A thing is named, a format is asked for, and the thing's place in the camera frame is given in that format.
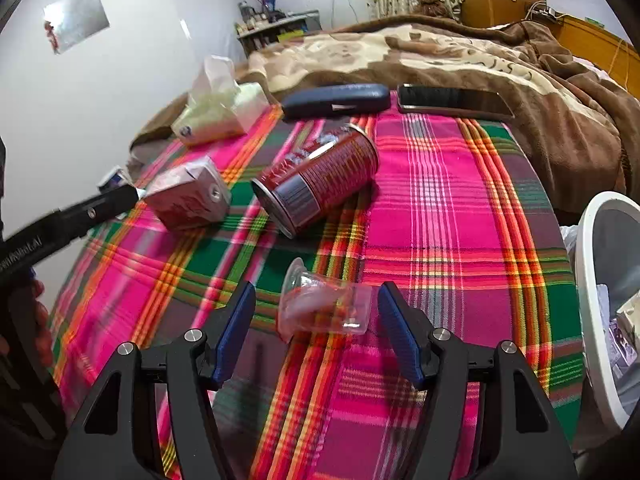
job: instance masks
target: brown stuffed animal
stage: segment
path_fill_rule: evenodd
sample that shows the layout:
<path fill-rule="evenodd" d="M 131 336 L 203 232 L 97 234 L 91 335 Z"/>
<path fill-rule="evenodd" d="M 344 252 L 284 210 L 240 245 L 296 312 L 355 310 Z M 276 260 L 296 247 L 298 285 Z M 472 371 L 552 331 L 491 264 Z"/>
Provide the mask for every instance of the brown stuffed animal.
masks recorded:
<path fill-rule="evenodd" d="M 445 0 L 418 0 L 412 12 L 414 14 L 423 14 L 425 16 L 433 16 L 434 18 L 452 18 L 453 13 L 444 4 Z"/>

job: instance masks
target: phone screen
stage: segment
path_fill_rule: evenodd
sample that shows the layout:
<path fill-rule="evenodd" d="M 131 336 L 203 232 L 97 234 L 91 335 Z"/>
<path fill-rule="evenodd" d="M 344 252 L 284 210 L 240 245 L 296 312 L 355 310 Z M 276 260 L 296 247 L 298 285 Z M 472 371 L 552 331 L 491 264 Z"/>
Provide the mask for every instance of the phone screen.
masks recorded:
<path fill-rule="evenodd" d="M 421 111 L 420 108 L 437 110 L 455 110 L 481 112 L 482 115 L 494 115 L 512 118 L 513 113 L 507 103 L 496 92 L 468 90 L 465 88 L 433 88 L 429 86 L 400 85 L 398 102 L 405 111 Z"/>

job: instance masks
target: trash can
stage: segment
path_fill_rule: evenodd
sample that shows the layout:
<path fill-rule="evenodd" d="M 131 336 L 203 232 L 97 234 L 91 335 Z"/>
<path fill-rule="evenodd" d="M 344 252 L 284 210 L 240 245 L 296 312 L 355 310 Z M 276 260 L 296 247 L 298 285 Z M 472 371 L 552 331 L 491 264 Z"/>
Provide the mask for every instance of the trash can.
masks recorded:
<path fill-rule="evenodd" d="M 606 428 L 618 433 L 640 397 L 640 364 L 614 377 L 596 285 L 609 289 L 610 320 L 640 290 L 640 206 L 615 192 L 595 196 L 578 225 L 574 268 L 593 397 Z"/>

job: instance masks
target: plastic cup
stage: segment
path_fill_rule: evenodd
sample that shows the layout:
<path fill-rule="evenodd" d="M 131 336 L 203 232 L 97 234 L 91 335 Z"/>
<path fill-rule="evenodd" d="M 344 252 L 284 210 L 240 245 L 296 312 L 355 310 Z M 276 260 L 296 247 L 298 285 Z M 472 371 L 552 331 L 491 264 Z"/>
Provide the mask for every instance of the plastic cup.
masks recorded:
<path fill-rule="evenodd" d="M 333 334 L 364 334 L 369 325 L 373 288 L 335 280 L 292 261 L 282 283 L 276 328 L 289 342 L 296 330 Z"/>

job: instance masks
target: smartphone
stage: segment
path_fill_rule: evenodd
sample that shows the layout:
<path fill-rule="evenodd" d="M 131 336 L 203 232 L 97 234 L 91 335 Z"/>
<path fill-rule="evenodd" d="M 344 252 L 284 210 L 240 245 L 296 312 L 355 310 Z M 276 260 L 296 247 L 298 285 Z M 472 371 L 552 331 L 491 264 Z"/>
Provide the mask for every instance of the smartphone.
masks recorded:
<path fill-rule="evenodd" d="M 402 113 L 430 113 L 452 117 L 508 122 L 513 112 L 500 94 L 466 88 L 398 85 L 398 108 Z"/>

